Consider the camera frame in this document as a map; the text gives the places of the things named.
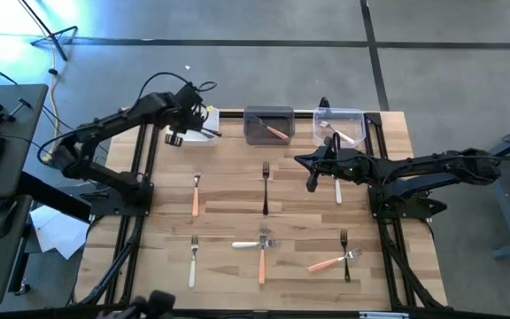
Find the concrete floor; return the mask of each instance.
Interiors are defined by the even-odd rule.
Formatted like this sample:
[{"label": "concrete floor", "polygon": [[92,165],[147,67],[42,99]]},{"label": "concrete floor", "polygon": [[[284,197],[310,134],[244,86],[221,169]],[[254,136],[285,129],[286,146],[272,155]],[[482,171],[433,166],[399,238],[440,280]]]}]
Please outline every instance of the concrete floor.
[{"label": "concrete floor", "polygon": [[[8,16],[0,15],[0,33],[39,34],[20,6],[11,3]],[[359,0],[29,3],[52,29],[76,24],[79,36],[366,40]],[[369,8],[377,41],[510,43],[509,0],[370,0]],[[337,107],[380,109],[367,48],[80,45],[66,50],[71,59],[65,64],[57,58],[61,75],[55,96],[61,118],[72,126],[130,105],[143,81],[161,70],[193,82],[216,81],[218,88],[205,100],[221,108],[311,109],[327,96]],[[406,113],[417,155],[470,146],[488,149],[510,132],[510,51],[379,50],[379,56],[389,108]],[[17,82],[47,82],[50,64],[47,48],[32,47],[20,37],[0,38],[0,70]],[[179,85],[158,79],[150,90]],[[48,139],[51,130],[41,120],[35,141]],[[26,170],[54,185],[74,183],[40,166],[34,152]],[[510,237],[492,188],[451,186],[434,197],[449,206],[433,228],[450,306],[510,315],[510,258],[491,257],[491,249],[509,244]],[[63,306],[78,260],[63,262],[52,253],[37,257],[27,273],[48,265],[57,273],[33,282],[28,295],[8,296],[0,311]],[[60,284],[56,278],[62,278]]]}]

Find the wooden table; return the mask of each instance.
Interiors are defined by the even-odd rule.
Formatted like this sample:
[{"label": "wooden table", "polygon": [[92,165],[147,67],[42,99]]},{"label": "wooden table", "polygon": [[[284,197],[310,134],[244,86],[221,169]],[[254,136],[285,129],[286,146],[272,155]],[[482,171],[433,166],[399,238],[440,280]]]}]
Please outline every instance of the wooden table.
[{"label": "wooden table", "polygon": [[[390,158],[413,156],[405,115],[382,113],[382,122]],[[143,229],[133,296],[147,297],[152,290],[170,292],[176,295],[175,308],[180,309],[390,309],[379,233],[369,214],[366,186],[342,182],[344,203],[337,206],[333,179],[321,177],[316,192],[309,193],[305,189],[308,173],[293,160],[316,148],[312,120],[297,120],[289,147],[249,146],[241,119],[221,119],[220,130],[224,137],[211,148],[175,148],[159,142],[153,205]],[[136,135],[137,129],[132,129],[113,138],[107,167],[129,170]],[[271,164],[268,217],[261,213],[264,160]],[[195,169],[202,171],[200,215],[192,219]],[[231,243],[256,241],[262,222],[282,246],[267,249],[267,282],[259,285],[259,250],[236,250]],[[119,217],[105,217],[89,233],[75,288],[77,299],[88,295],[109,267],[119,223]],[[348,229],[348,248],[365,251],[350,264],[349,284],[344,282],[343,263],[318,273],[306,270],[340,256],[341,228]],[[403,220],[403,229],[411,268],[434,298],[445,304],[429,230],[413,220]],[[199,236],[200,248],[196,286],[190,289],[191,235]],[[122,269],[118,297],[124,278]],[[399,296],[406,300],[398,270],[396,278]]]}]

